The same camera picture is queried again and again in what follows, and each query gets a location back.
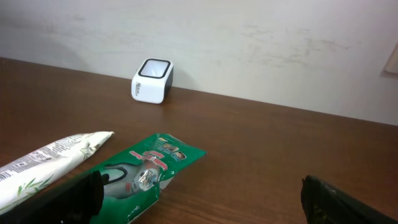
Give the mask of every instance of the device screen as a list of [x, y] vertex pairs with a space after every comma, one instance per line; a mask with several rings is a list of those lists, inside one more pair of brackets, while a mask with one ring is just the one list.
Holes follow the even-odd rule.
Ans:
[[161, 78], [165, 75], [170, 62], [165, 60], [148, 59], [139, 74], [145, 77]]

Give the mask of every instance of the white device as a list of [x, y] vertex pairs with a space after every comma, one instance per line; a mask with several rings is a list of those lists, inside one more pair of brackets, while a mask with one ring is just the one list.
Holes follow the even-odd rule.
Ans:
[[169, 60], [148, 58], [131, 82], [131, 95], [135, 100], [161, 103], [173, 83], [173, 63]]

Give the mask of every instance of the wooden table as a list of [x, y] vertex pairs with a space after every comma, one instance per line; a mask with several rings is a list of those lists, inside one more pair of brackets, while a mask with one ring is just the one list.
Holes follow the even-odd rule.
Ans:
[[3, 58], [0, 85], [0, 166], [95, 131], [116, 134], [58, 184], [153, 133], [206, 150], [138, 223], [305, 223], [307, 174], [398, 219], [397, 126], [181, 88], [140, 103], [131, 80]]

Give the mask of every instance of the white wall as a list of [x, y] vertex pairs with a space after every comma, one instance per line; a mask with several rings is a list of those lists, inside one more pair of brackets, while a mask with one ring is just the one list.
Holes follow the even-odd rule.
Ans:
[[0, 0], [0, 56], [398, 124], [397, 0]]

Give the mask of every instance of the green package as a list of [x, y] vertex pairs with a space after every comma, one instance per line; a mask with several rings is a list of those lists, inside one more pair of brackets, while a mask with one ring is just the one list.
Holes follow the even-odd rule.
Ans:
[[169, 134], [154, 134], [98, 164], [104, 200], [90, 224], [130, 223], [159, 199], [173, 176], [205, 154]]

